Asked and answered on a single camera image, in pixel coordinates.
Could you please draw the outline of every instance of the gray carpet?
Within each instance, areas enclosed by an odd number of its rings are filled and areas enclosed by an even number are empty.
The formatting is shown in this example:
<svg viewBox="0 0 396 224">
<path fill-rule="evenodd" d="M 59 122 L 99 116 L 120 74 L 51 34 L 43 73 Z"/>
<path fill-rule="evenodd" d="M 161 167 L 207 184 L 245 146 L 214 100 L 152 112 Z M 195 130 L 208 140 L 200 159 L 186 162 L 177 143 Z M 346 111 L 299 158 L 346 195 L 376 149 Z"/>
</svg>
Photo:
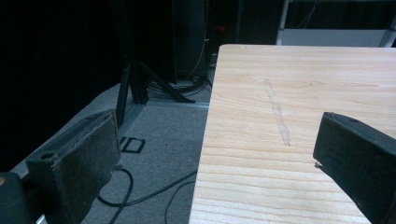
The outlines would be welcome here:
<svg viewBox="0 0 396 224">
<path fill-rule="evenodd" d="M 213 81 L 213 76 L 214 71 L 209 71 L 211 81 Z M 119 85 L 104 91 L 76 114 L 51 139 L 90 114 L 114 109 L 118 90 Z M 210 90 L 207 85 L 206 89 L 202 89 L 189 98 L 199 102 L 209 102 Z M 197 170 L 206 116 L 206 110 L 194 108 L 156 105 L 144 107 L 125 137 L 144 139 L 146 144 L 140 153 L 122 153 L 120 159 L 120 165 L 131 172 L 134 178 L 134 188 L 128 202 L 149 195 Z M 137 150 L 139 145 L 140 142 L 134 140 L 127 149 Z M 14 168 L 13 172 L 20 175 L 27 173 L 23 163 Z M 165 223 L 165 209 L 177 187 L 183 183 L 194 181 L 195 177 L 193 175 L 164 193 L 142 203 L 123 208 L 115 223 Z M 127 174 L 114 172 L 110 183 L 102 189 L 101 196 L 109 202 L 121 203 L 129 184 L 130 180 Z M 188 223 L 193 189 L 194 184 L 192 183 L 179 190 L 168 209 L 167 223 Z M 109 207 L 95 200 L 90 213 L 82 223 L 108 223 L 116 211 L 117 208 Z"/>
</svg>

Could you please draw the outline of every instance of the dark background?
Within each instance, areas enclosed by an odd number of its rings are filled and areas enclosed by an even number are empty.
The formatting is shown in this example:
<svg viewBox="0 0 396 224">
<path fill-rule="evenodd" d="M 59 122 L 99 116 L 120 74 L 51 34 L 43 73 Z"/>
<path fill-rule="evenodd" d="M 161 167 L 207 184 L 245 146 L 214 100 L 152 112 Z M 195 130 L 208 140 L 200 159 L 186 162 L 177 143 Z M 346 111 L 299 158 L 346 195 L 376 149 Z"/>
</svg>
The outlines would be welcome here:
<svg viewBox="0 0 396 224">
<path fill-rule="evenodd" d="M 0 1 L 0 171 L 120 81 L 107 0 Z"/>
<path fill-rule="evenodd" d="M 137 56 L 176 82 L 195 66 L 205 37 L 199 73 L 220 45 L 274 45 L 283 3 L 127 0 L 125 6 Z M 302 28 L 314 4 L 290 3 L 285 27 Z M 317 4 L 306 28 L 388 29 L 395 14 L 396 1 L 326 1 Z M 121 68 L 109 0 L 0 1 L 0 171 L 119 83 Z"/>
</svg>

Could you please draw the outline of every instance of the scratch on table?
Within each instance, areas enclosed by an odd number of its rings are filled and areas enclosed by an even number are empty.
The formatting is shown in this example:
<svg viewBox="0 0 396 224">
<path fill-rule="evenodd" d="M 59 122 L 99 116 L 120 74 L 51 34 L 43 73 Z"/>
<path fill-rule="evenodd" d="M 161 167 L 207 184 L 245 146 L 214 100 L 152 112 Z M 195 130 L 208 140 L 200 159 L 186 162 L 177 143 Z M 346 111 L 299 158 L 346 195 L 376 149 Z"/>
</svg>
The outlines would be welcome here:
<svg viewBox="0 0 396 224">
<path fill-rule="evenodd" d="M 272 88 L 270 79 L 266 78 L 264 81 L 264 85 L 265 85 L 265 90 L 267 91 L 268 98 L 270 99 L 271 107 L 275 114 L 277 127 L 279 128 L 280 133 L 282 134 L 283 143 L 285 144 L 285 146 L 289 147 L 290 146 L 289 129 L 288 126 L 286 126 L 285 122 L 283 121 L 282 110 L 280 108 L 280 105 L 278 105 L 274 101 L 275 92 L 274 89 Z"/>
</svg>

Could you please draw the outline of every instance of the wooden table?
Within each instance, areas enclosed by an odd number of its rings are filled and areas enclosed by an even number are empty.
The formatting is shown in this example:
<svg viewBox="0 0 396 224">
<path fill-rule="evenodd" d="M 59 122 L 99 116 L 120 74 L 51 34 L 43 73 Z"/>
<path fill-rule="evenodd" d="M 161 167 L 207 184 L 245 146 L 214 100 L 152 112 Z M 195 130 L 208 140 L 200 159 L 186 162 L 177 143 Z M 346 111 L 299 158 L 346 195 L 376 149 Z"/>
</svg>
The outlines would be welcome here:
<svg viewBox="0 0 396 224">
<path fill-rule="evenodd" d="M 315 168 L 325 111 L 396 138 L 396 50 L 222 46 L 190 223 L 369 223 Z"/>
</svg>

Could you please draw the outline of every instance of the black stand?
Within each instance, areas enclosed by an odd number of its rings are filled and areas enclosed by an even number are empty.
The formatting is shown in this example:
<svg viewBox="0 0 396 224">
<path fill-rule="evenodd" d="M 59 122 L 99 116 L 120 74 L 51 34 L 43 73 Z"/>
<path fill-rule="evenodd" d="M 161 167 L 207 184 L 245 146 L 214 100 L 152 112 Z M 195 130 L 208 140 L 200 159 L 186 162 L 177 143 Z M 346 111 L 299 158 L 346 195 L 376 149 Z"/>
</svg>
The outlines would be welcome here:
<svg viewBox="0 0 396 224">
<path fill-rule="evenodd" d="M 194 101 L 185 98 L 177 92 L 172 86 L 160 78 L 152 69 L 144 63 L 137 63 L 134 43 L 131 36 L 131 30 L 128 24 L 127 14 L 123 0 L 110 0 L 117 32 L 119 35 L 120 48 L 124 58 L 122 78 L 120 83 L 119 100 L 117 101 L 117 120 L 119 127 L 123 123 L 125 116 L 126 99 L 128 96 L 128 86 L 132 90 L 134 104 L 145 105 L 149 99 L 147 88 L 143 76 L 140 73 L 141 68 L 147 75 L 154 79 L 164 91 L 169 93 L 176 101 L 181 103 L 194 103 Z"/>
</svg>

